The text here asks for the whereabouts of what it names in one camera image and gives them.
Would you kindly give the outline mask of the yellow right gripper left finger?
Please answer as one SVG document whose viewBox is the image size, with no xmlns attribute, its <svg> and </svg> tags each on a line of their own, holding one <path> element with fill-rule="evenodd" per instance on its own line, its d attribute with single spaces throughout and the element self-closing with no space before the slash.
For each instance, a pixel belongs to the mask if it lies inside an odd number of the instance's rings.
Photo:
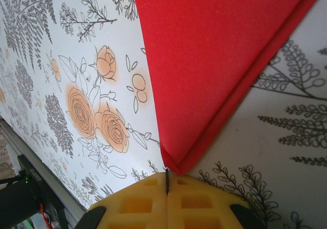
<svg viewBox="0 0 327 229">
<path fill-rule="evenodd" d="M 166 175 L 156 173 L 96 203 L 81 228 L 167 228 Z"/>
</svg>

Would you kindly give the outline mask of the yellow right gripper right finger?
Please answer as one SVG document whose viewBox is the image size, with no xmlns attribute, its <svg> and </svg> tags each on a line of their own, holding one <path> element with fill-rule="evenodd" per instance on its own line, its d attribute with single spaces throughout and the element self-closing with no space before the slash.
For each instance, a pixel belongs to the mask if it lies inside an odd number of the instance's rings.
<svg viewBox="0 0 327 229">
<path fill-rule="evenodd" d="M 264 228 L 240 197 L 190 176 L 170 175 L 168 228 Z"/>
</svg>

